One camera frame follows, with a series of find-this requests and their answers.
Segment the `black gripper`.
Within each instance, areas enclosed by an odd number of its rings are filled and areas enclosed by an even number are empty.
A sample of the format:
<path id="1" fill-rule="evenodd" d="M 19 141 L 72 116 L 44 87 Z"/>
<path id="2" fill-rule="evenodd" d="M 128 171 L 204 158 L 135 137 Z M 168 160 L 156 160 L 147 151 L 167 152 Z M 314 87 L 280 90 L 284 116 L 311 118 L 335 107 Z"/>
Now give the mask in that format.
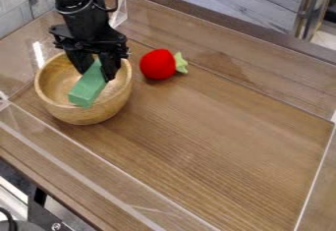
<path id="1" fill-rule="evenodd" d="M 100 58 L 102 72 L 107 82 L 116 78 L 122 59 L 128 57 L 127 36 L 110 24 L 110 9 L 99 6 L 56 8 L 64 23 L 54 25 L 50 33 L 55 47 L 63 49 L 80 74 Z"/>

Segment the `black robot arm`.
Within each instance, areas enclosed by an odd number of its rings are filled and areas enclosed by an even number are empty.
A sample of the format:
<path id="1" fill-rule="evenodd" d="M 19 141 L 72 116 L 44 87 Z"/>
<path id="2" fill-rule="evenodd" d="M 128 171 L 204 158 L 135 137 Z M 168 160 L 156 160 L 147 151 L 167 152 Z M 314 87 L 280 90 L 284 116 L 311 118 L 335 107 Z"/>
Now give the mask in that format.
<path id="1" fill-rule="evenodd" d="M 119 9 L 119 0 L 55 0 L 55 10 L 64 23 L 48 29 L 54 45 L 80 74 L 99 57 L 106 82 L 111 81 L 127 58 L 127 37 L 110 25 L 110 13 Z"/>

